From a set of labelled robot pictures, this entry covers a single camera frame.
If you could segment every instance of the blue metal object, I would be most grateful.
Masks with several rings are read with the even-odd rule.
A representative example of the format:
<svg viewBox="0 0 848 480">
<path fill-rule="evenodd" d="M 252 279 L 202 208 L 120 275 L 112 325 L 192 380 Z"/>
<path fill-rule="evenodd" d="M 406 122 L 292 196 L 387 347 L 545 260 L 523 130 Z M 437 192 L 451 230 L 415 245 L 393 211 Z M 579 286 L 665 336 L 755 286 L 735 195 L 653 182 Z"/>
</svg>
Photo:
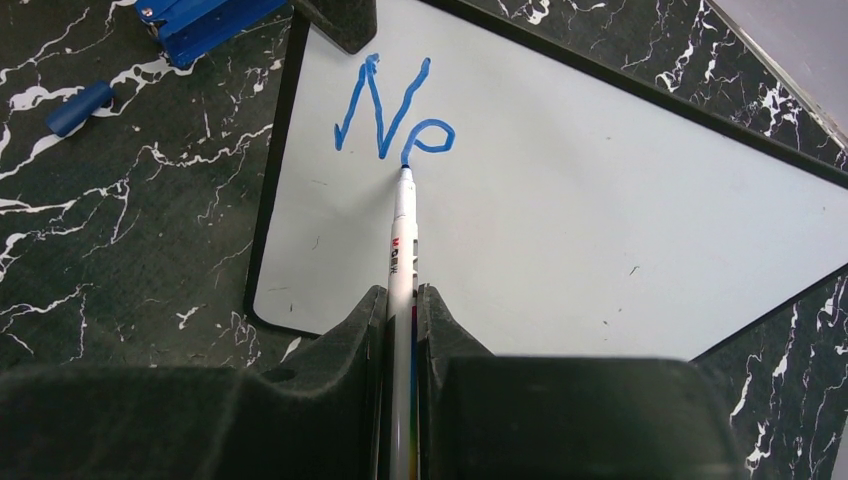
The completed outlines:
<svg viewBox="0 0 848 480">
<path fill-rule="evenodd" d="M 99 81 L 86 87 L 54 110 L 47 117 L 47 126 L 56 135 L 64 137 L 114 96 L 115 91 L 112 87 L 104 81 Z"/>
<path fill-rule="evenodd" d="M 138 0 L 136 11 L 153 37 L 186 68 L 286 0 Z"/>
</svg>

